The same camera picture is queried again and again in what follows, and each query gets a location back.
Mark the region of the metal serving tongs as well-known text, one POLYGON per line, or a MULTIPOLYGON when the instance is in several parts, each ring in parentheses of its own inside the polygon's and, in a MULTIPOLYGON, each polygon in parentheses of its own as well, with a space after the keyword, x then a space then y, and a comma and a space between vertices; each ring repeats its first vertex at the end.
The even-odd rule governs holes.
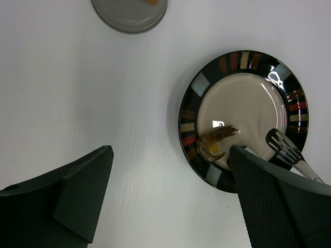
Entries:
POLYGON ((282 162, 295 168, 306 178, 325 183, 306 162, 296 145, 280 130, 275 128, 270 129, 266 135, 265 141, 276 153, 276 157, 282 162))

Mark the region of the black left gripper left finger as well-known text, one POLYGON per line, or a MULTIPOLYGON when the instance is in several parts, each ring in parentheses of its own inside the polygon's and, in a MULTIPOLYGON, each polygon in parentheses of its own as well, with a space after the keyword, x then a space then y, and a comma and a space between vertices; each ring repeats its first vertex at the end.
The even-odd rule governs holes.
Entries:
POLYGON ((1 247, 88 247, 113 163, 102 146, 67 165, 1 190, 1 247))

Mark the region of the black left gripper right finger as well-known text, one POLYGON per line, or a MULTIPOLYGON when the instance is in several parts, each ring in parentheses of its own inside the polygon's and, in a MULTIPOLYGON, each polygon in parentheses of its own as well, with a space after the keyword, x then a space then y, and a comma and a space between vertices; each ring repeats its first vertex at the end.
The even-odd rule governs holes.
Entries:
POLYGON ((252 247, 330 247, 330 186, 230 148, 252 247))

